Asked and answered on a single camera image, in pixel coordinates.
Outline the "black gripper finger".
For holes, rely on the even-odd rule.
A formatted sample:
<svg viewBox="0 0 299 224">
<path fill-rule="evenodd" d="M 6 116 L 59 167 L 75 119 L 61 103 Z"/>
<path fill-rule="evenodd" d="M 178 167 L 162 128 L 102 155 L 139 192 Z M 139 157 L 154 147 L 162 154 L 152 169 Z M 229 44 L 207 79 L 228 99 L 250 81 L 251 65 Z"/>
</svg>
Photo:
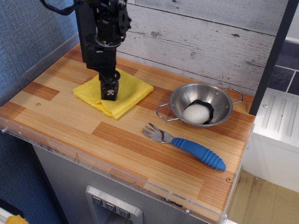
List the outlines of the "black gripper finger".
<svg viewBox="0 0 299 224">
<path fill-rule="evenodd" d="M 100 85 L 101 85 L 101 99 L 102 100 L 110 100 L 110 96 L 108 94 L 109 82 L 101 80 Z"/>
<path fill-rule="evenodd" d="M 117 99 L 118 89 L 119 89 L 119 82 L 118 80 L 115 80 L 109 86 L 110 100 L 115 101 Z"/>
</svg>

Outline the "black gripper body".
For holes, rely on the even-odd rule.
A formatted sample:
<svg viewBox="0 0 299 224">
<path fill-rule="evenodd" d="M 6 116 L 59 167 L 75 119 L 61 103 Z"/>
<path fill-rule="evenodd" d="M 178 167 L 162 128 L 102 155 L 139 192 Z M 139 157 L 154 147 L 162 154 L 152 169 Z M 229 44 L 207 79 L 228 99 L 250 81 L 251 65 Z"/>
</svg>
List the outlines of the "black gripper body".
<svg viewBox="0 0 299 224">
<path fill-rule="evenodd" d="M 119 42 L 99 41 L 96 35 L 88 35 L 85 40 L 87 68 L 97 71 L 102 82 L 118 81 L 120 74 L 116 71 L 116 48 Z"/>
</svg>

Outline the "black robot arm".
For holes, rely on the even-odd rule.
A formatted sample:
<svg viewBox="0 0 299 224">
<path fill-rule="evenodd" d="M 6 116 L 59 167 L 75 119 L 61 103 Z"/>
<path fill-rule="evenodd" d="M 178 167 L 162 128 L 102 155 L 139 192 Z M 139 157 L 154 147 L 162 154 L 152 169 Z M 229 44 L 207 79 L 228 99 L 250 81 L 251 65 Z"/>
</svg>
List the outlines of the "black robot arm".
<svg viewBox="0 0 299 224">
<path fill-rule="evenodd" d="M 120 73 L 116 71 L 117 48 L 131 28 L 125 0 L 75 0 L 59 9 L 46 1 L 45 8 L 60 15 L 75 12 L 83 62 L 99 73 L 103 100 L 115 101 L 119 91 Z"/>
</svg>

